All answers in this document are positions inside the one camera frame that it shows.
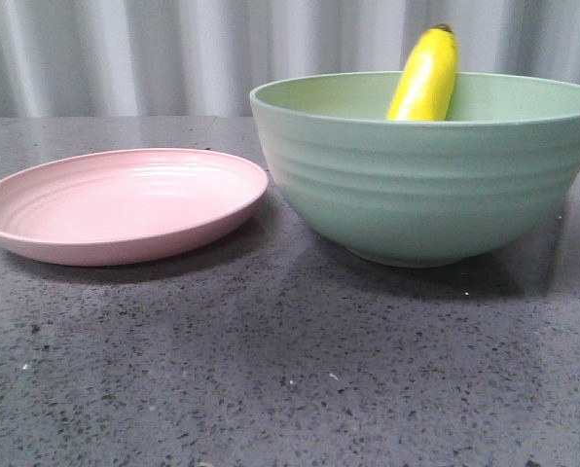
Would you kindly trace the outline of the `pink plate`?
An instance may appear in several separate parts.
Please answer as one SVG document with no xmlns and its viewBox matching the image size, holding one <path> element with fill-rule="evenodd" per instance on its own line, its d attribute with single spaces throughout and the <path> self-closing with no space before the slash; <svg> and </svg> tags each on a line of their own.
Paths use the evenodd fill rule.
<svg viewBox="0 0 580 467">
<path fill-rule="evenodd" d="M 237 229 L 268 183 L 253 162 L 196 149 L 128 149 L 47 162 L 0 180 L 0 246 L 66 266 L 166 258 Z"/>
</svg>

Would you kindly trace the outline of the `green ribbed bowl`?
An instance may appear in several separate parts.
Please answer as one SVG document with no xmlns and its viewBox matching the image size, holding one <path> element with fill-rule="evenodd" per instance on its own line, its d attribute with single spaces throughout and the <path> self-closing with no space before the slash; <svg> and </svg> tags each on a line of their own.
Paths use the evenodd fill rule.
<svg viewBox="0 0 580 467">
<path fill-rule="evenodd" d="M 554 211 L 580 171 L 580 85 L 460 73 L 448 116 L 386 118 L 395 72 L 262 85 L 250 103 L 272 179 L 319 234 L 367 260 L 443 266 Z"/>
</svg>

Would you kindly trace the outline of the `yellow banana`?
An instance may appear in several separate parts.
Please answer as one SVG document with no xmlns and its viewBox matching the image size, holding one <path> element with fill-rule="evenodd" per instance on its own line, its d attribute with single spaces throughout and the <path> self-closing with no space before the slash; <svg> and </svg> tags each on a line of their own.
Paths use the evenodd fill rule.
<svg viewBox="0 0 580 467">
<path fill-rule="evenodd" d="M 393 93 L 386 118 L 391 121 L 443 121 L 455 87 L 458 50 L 445 23 L 417 40 Z"/>
</svg>

